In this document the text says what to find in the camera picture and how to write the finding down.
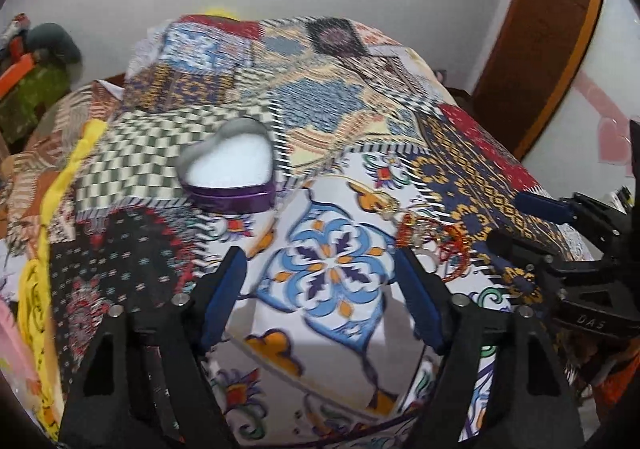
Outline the gold and silver jewelry pile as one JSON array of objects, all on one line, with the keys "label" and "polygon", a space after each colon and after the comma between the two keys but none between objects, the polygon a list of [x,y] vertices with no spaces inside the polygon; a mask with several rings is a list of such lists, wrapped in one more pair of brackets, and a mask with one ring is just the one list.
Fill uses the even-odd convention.
[{"label": "gold and silver jewelry pile", "polygon": [[399,228],[411,211],[401,206],[398,199],[381,190],[373,190],[360,198],[363,211],[378,215],[385,223]]}]

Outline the purple heart-shaped tin box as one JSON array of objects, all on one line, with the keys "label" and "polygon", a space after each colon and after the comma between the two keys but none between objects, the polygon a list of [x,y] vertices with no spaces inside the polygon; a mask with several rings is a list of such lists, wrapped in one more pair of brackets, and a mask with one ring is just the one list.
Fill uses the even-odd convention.
[{"label": "purple heart-shaped tin box", "polygon": [[276,167],[267,126],[242,117],[183,148],[176,174],[194,206],[222,214],[252,214],[274,206]]}]

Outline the colourful patchwork bed cover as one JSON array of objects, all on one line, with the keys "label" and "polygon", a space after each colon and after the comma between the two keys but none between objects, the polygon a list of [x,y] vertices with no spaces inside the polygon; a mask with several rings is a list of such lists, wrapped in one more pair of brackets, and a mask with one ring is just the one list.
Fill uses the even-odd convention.
[{"label": "colourful patchwork bed cover", "polygon": [[[268,128],[274,206],[194,206],[178,155],[242,117]],[[516,209],[539,184],[413,50],[349,19],[183,16],[137,44],[106,123],[48,230],[65,447],[582,443],[534,276],[486,238],[589,252]],[[399,228],[361,209],[373,190],[411,211]],[[239,299],[193,354],[171,299],[230,247],[247,259]],[[471,300],[445,355],[414,332],[398,247]]]}]

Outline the yellow cloth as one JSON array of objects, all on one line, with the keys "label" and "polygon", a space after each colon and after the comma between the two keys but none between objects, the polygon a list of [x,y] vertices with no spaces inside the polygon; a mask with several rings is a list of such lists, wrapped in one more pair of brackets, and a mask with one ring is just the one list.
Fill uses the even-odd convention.
[{"label": "yellow cloth", "polygon": [[36,418],[46,436],[54,443],[58,440],[64,401],[54,346],[48,228],[82,161],[91,154],[106,129],[107,123],[102,120],[88,121],[65,168],[44,194],[35,257],[25,265],[18,285],[17,328],[34,358],[39,382]]}]

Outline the brown wooden wardrobe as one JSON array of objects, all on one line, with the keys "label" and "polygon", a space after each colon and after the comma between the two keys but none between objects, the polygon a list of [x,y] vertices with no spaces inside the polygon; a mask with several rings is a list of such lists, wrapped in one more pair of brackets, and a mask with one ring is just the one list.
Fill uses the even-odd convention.
[{"label": "brown wooden wardrobe", "polygon": [[603,0],[511,0],[472,93],[474,118],[518,160],[575,79]]}]

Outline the brown striped blanket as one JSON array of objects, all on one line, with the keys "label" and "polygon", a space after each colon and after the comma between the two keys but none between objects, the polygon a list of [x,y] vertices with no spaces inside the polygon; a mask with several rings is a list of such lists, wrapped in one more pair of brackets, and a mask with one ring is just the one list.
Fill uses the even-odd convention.
[{"label": "brown striped blanket", "polygon": [[86,124],[108,121],[122,87],[96,80],[64,96],[46,112],[23,151],[1,162],[1,239],[11,255],[32,256],[41,201],[68,163]]}]

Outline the green patterned box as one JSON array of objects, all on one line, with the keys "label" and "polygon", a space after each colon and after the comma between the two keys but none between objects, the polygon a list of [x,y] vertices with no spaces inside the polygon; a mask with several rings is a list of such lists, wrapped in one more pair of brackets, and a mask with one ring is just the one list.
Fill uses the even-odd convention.
[{"label": "green patterned box", "polygon": [[70,77],[57,62],[35,65],[1,99],[1,136],[8,145],[26,139],[43,114],[70,91]]}]

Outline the yellow pillow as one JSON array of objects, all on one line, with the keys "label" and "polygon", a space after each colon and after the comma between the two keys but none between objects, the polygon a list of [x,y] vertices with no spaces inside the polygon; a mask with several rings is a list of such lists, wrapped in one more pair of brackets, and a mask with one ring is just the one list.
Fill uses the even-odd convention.
[{"label": "yellow pillow", "polygon": [[232,12],[231,9],[224,8],[224,7],[216,7],[216,6],[207,7],[206,9],[202,10],[202,15],[215,17],[215,18],[228,19],[232,21],[241,20],[241,17],[238,14],[236,14],[235,12]]}]

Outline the orange box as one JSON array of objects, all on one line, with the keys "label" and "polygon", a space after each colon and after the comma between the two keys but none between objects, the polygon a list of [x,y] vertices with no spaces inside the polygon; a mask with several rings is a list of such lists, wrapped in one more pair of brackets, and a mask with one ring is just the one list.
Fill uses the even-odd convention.
[{"label": "orange box", "polygon": [[0,98],[3,98],[35,67],[32,54],[24,54],[0,76]]}]

